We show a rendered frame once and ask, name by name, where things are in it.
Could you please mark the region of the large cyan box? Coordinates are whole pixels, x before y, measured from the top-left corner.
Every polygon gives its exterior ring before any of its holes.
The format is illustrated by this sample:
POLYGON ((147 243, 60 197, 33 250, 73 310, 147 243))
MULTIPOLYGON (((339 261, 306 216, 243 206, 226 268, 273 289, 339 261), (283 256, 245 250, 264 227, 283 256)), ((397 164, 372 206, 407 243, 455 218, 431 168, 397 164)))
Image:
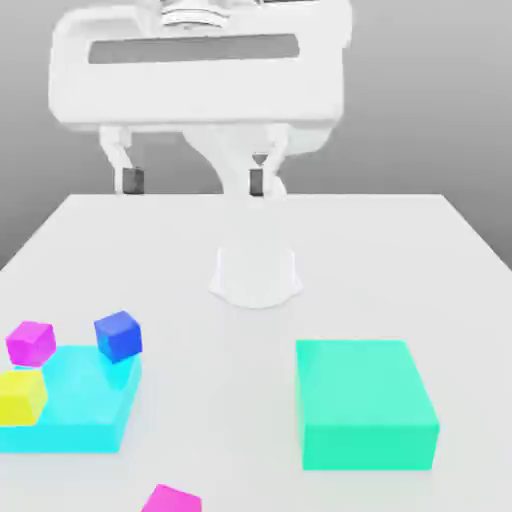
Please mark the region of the large cyan box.
POLYGON ((60 346, 43 366, 48 401, 33 426, 0 426, 0 453, 116 453, 139 386, 138 355, 111 362, 95 346, 60 346))

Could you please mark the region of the small yellow cube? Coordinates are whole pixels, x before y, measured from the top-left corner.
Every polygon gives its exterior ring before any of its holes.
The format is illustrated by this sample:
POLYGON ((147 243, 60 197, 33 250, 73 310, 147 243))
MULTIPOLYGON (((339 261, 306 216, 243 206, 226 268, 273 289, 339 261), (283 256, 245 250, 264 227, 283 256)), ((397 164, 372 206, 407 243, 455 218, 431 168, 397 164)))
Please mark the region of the small yellow cube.
POLYGON ((0 373, 0 426, 35 425, 48 400, 41 370, 0 373))

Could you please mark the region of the small pink cube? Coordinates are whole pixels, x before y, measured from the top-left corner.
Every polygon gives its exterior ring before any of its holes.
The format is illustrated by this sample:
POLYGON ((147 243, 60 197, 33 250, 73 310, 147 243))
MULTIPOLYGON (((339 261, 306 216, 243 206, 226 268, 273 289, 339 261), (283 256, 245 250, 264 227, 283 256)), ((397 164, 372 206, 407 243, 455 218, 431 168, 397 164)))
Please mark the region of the small pink cube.
POLYGON ((141 512, 202 512, 202 501, 196 495, 158 484, 141 512))

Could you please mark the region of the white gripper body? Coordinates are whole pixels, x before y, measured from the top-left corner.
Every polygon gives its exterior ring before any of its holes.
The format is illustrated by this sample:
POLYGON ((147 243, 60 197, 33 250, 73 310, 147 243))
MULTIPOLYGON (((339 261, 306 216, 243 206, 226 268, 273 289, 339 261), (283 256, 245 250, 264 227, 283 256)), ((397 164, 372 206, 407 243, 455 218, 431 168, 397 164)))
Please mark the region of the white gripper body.
POLYGON ((222 27, 165 27, 134 5, 66 13, 52 35, 48 104, 64 126, 331 127, 344 110, 350 0, 234 9, 222 27))

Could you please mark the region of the small magenta cube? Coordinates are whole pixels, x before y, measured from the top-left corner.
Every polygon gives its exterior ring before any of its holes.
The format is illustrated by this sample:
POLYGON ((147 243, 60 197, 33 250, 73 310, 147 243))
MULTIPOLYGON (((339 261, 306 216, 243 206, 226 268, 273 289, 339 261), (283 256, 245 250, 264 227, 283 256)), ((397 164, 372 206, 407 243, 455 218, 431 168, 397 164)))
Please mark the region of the small magenta cube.
POLYGON ((56 351, 53 326, 23 321, 6 337, 6 346, 13 365, 41 367, 56 351))

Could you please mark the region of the large turquoise box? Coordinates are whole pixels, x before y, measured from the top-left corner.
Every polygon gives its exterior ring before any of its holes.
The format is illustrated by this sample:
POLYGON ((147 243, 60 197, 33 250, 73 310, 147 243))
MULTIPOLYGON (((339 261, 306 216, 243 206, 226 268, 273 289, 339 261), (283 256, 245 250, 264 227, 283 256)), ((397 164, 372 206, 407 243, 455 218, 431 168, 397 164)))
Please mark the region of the large turquoise box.
POLYGON ((440 421, 404 341, 297 341, 295 397, 303 469, 431 469, 440 421))

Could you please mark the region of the small blue cube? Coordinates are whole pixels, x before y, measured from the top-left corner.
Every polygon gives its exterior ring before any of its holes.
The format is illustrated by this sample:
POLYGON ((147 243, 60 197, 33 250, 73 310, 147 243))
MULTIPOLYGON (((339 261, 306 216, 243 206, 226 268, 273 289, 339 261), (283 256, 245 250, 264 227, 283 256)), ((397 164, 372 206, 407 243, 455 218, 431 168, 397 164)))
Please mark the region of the small blue cube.
POLYGON ((94 321, 99 351, 113 364, 142 352, 140 324, 126 311, 94 321))

